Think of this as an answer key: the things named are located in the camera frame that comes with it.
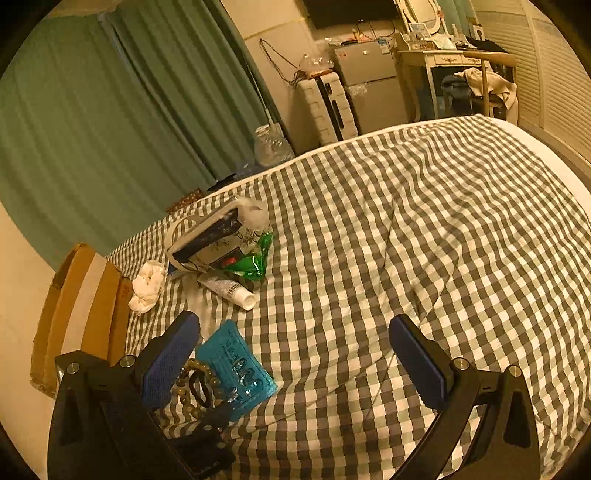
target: picture frame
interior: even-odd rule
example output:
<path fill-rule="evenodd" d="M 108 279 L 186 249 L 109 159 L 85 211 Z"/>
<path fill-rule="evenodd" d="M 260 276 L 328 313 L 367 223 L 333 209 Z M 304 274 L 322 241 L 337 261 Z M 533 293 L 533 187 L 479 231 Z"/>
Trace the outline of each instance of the picture frame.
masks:
<path fill-rule="evenodd" d="M 433 40 L 431 38 L 431 34 L 429 33 L 427 26 L 424 23 L 409 22 L 408 29 L 409 29 L 409 33 L 416 34 L 417 38 L 419 38 L 419 39 L 426 40 L 426 41 Z"/>

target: white louvered closet door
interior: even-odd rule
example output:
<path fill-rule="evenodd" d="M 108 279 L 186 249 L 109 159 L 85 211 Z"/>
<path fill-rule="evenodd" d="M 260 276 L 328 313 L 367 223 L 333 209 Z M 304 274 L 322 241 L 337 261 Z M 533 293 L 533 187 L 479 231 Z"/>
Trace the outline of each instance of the white louvered closet door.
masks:
<path fill-rule="evenodd" d="M 519 117 L 540 125 L 540 76 L 534 38 L 521 0 L 472 0 L 487 39 L 517 57 Z"/>
<path fill-rule="evenodd" d="M 551 20 L 527 2 L 538 44 L 542 126 L 591 161 L 591 80 Z"/>

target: chair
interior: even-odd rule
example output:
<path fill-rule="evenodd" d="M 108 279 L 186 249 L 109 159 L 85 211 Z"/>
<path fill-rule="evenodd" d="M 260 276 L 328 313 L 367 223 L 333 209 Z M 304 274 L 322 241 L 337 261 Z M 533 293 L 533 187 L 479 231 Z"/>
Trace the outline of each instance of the chair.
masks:
<path fill-rule="evenodd" d="M 491 115 L 491 109 L 499 108 L 504 110 L 505 104 L 502 98 L 497 95 L 489 94 L 488 91 L 488 79 L 485 75 L 486 62 L 490 62 L 493 66 L 493 71 L 501 75 L 506 80 L 512 83 L 516 83 L 517 72 L 517 60 L 514 55 L 510 53 L 496 52 L 496 51 L 480 51 L 480 50 L 466 50 L 462 53 L 466 58 L 480 60 L 480 70 L 482 71 L 482 97 L 474 97 L 471 102 L 482 105 L 482 113 L 485 116 Z M 451 102 L 449 98 L 445 98 L 446 116 L 450 116 L 449 105 Z"/>

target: gray and white checkered blanket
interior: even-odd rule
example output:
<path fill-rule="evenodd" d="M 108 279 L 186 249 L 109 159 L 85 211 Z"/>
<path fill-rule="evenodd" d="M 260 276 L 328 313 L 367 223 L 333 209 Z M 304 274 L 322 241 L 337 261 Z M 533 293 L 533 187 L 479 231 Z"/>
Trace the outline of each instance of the gray and white checkered blanket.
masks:
<path fill-rule="evenodd" d="M 542 470 L 554 472 L 591 419 L 591 226 L 527 147 L 479 116 L 373 134 L 304 155 L 199 200 L 125 242 L 129 276 L 164 262 L 178 215 L 239 194 L 264 200 L 275 240 L 251 312 L 204 293 L 237 322 L 279 386 L 231 430 L 232 479 L 389 478 L 434 419 L 388 342 L 406 312 L 451 357 L 500 371 L 518 364 L 536 414 Z M 139 353 L 186 307 L 180 280 L 132 316 Z M 173 400 L 160 413 L 191 428 Z M 474 410 L 445 473 L 478 425 Z"/>

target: mirror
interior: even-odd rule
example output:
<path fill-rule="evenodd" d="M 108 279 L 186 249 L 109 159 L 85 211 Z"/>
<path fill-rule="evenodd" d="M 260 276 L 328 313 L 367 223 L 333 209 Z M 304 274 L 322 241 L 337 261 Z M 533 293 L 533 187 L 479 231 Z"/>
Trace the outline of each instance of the mirror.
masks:
<path fill-rule="evenodd" d="M 441 18 L 437 16 L 439 6 L 433 0 L 400 0 L 400 10 L 411 23 L 424 23 L 430 34 L 437 33 Z"/>

